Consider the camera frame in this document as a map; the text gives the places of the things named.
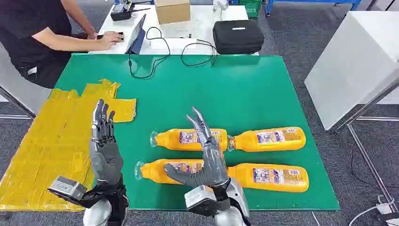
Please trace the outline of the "person's right hand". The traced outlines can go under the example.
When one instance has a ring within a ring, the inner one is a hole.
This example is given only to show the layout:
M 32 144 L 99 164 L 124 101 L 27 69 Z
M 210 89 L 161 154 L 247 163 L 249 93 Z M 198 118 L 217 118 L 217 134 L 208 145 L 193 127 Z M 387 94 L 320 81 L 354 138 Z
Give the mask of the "person's right hand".
M 109 50 L 112 46 L 123 41 L 124 35 L 122 33 L 114 31 L 105 32 L 102 38 L 99 39 L 98 50 Z

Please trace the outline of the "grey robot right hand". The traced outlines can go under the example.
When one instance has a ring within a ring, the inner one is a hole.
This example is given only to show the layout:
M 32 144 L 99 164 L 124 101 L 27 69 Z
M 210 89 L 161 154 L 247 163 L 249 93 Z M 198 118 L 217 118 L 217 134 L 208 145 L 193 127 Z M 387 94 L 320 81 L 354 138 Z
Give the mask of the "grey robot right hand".
M 203 168 L 198 172 L 189 174 L 179 171 L 167 163 L 163 166 L 163 169 L 168 177 L 187 186 L 220 186 L 230 179 L 227 174 L 223 152 L 215 137 L 212 136 L 211 130 L 202 114 L 195 107 L 192 108 L 192 111 L 196 117 L 193 118 L 190 115 L 186 115 L 186 117 L 192 123 L 199 137 L 203 151 Z

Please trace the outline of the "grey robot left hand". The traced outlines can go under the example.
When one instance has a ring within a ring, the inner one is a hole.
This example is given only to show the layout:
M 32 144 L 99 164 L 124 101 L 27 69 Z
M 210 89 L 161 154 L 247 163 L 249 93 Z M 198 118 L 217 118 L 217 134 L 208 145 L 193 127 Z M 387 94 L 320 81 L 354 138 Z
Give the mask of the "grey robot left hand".
M 114 134 L 114 111 L 99 99 L 92 113 L 89 142 L 92 169 L 98 183 L 115 185 L 122 178 L 123 159 Z

